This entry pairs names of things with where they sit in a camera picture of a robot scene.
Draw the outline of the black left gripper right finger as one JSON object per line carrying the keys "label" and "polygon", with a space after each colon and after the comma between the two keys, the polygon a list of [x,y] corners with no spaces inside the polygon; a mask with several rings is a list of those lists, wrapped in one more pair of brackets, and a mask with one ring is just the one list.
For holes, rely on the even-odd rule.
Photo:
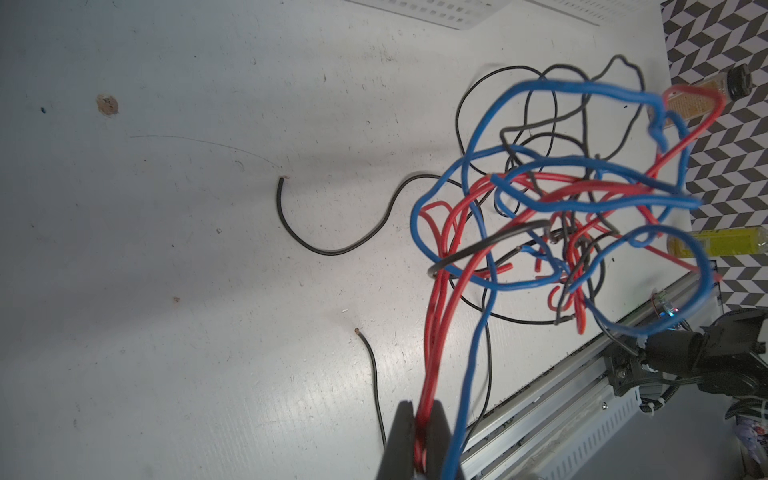
{"label": "black left gripper right finger", "polygon": [[452,431],[445,410],[439,400],[435,400],[430,419],[426,426],[424,470],[428,480],[441,478],[442,468],[449,453]]}

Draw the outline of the white plastic basket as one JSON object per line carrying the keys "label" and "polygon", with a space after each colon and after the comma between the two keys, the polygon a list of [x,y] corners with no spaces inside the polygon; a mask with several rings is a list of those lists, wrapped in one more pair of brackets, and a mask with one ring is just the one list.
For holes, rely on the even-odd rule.
{"label": "white plastic basket", "polygon": [[351,3],[454,30],[468,30],[508,6],[510,0],[350,0]]}
{"label": "white plastic basket", "polygon": [[661,5],[656,0],[529,0],[594,26],[605,26]]}

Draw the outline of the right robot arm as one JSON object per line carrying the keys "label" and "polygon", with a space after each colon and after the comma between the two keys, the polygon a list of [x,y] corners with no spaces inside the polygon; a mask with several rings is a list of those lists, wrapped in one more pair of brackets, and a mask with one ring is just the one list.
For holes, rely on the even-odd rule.
{"label": "right robot arm", "polygon": [[744,308],[723,314],[700,332],[667,330],[631,350],[625,343],[608,347],[603,358],[613,392],[663,386],[657,396],[642,396],[640,411],[653,414],[677,391],[699,391],[736,400],[731,418],[767,402],[767,311]]}

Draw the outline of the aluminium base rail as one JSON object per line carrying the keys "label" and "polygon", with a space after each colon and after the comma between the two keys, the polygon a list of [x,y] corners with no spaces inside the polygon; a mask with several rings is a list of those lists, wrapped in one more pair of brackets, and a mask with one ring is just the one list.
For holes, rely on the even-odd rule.
{"label": "aluminium base rail", "polygon": [[492,409],[461,457],[468,479],[570,479],[677,375],[600,335]]}

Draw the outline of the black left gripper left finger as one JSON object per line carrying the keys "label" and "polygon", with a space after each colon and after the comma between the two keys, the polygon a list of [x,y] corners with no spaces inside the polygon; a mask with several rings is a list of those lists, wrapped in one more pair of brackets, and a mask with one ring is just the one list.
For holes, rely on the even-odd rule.
{"label": "black left gripper left finger", "polygon": [[396,409],[377,480],[411,480],[415,476],[415,416],[413,403],[401,401]]}

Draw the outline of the white plastic basket right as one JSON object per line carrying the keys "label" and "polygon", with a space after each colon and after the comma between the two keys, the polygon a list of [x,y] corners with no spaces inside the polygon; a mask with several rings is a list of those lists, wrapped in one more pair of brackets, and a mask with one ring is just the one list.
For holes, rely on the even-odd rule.
{"label": "white plastic basket right", "polygon": [[661,5],[656,0],[529,0],[594,26],[605,26]]}

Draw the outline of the brown spice bottle black cap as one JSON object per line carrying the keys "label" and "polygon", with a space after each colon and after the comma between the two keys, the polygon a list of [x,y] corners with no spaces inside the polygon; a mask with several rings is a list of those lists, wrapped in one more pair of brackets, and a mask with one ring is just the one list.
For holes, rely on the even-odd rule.
{"label": "brown spice bottle black cap", "polygon": [[752,89],[751,69],[739,64],[693,84],[673,85],[663,96],[666,109],[688,122],[710,114],[716,106],[716,96],[727,105],[749,96]]}

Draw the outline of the white plastic basket middle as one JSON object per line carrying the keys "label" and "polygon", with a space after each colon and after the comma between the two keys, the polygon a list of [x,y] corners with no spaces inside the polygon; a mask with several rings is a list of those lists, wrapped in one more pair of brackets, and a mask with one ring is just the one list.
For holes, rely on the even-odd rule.
{"label": "white plastic basket middle", "polygon": [[350,0],[351,3],[454,30],[468,30],[508,6],[510,0]]}

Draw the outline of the yellow liquid bottle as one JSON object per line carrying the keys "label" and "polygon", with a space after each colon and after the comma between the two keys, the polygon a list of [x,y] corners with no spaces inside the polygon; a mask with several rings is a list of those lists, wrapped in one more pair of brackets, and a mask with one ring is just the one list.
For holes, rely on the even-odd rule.
{"label": "yellow liquid bottle", "polygon": [[[764,226],[727,228],[689,232],[709,257],[759,255],[767,252],[767,228]],[[679,237],[666,236],[667,252],[680,259],[695,257],[692,248]]]}

